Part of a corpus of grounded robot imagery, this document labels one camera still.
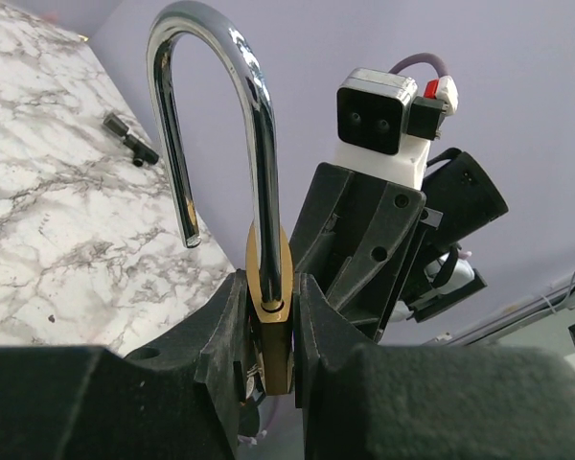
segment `gold padlock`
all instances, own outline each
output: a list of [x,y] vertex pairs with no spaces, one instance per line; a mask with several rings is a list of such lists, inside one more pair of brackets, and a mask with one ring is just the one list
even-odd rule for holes
[[251,301],[256,312],[258,366],[263,377],[267,395],[289,393],[293,354],[291,349],[292,317],[291,294],[294,284],[294,268],[289,250],[288,237],[281,228],[281,300],[264,302],[258,270],[258,250],[254,226],[249,229],[245,256],[245,272]]

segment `marble countertop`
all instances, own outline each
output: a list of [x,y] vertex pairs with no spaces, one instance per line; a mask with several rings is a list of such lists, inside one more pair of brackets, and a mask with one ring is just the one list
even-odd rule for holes
[[201,220],[182,246],[162,162],[133,166],[110,110],[146,139],[78,35],[0,4],[0,345],[127,353],[233,269]]

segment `purple cable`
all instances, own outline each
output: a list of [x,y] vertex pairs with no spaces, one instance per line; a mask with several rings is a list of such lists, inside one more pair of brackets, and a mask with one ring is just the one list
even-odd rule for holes
[[268,416],[268,421],[266,422],[266,426],[264,427],[263,431],[268,431],[270,426],[272,425],[275,417],[277,416],[277,410],[279,409],[279,397],[275,396],[274,401],[272,402],[272,409],[270,410],[270,415]]
[[390,69],[390,74],[399,74],[401,71],[415,64],[430,64],[437,72],[439,78],[449,75],[449,70],[443,60],[432,53],[418,53],[404,58]]

